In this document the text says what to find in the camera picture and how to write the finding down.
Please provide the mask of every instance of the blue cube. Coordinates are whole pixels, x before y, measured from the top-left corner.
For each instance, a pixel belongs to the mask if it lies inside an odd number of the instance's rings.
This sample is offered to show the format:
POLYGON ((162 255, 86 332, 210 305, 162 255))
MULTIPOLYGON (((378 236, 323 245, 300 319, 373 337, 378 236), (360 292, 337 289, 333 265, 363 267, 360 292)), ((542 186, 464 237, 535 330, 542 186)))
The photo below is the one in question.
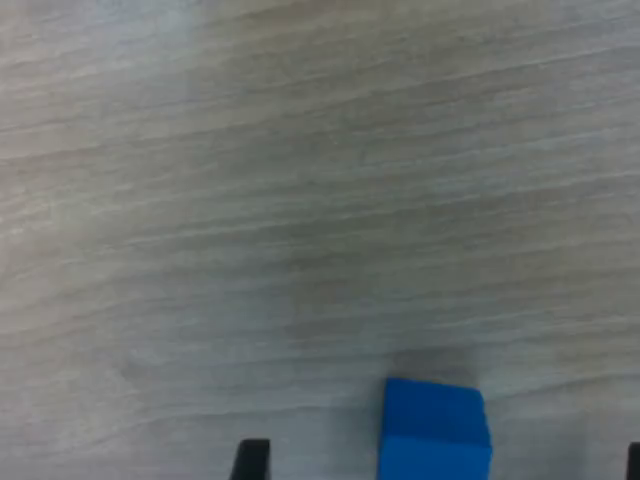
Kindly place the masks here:
POLYGON ((491 454, 479 391, 387 380, 379 480, 487 480, 491 454))

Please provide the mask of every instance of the black object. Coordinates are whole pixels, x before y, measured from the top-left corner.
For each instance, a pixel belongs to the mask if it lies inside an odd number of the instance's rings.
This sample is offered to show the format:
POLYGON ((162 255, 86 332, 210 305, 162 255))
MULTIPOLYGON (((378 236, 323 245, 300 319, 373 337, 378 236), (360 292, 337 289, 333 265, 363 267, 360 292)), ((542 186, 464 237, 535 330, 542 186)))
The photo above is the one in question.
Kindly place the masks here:
POLYGON ((269 457, 271 444, 269 440, 243 440, 236 451, 230 480, 269 480, 269 457))
POLYGON ((627 480, 640 480, 640 443, 629 445, 627 480))

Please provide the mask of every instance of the blue block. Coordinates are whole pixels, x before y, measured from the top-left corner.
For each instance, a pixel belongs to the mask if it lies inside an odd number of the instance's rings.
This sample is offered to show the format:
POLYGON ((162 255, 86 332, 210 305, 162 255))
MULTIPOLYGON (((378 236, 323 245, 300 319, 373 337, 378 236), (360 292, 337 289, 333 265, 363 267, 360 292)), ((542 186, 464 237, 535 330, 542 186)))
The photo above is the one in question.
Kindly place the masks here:
POLYGON ((379 480, 487 480, 491 454, 479 391, 387 380, 379 480))

